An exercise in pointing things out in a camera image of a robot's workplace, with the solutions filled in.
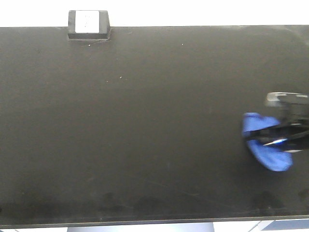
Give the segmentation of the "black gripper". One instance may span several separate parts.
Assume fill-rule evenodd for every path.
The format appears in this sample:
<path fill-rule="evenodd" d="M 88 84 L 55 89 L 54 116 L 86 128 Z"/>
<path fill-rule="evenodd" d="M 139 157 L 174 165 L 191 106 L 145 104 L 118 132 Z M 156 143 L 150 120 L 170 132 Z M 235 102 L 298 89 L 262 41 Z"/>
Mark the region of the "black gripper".
<path fill-rule="evenodd" d="M 279 147 L 285 152 L 309 148 L 309 96 L 302 93 L 270 92 L 266 105 L 278 107 L 282 114 L 277 126 L 243 133 L 246 140 L 267 142 L 265 146 Z"/>

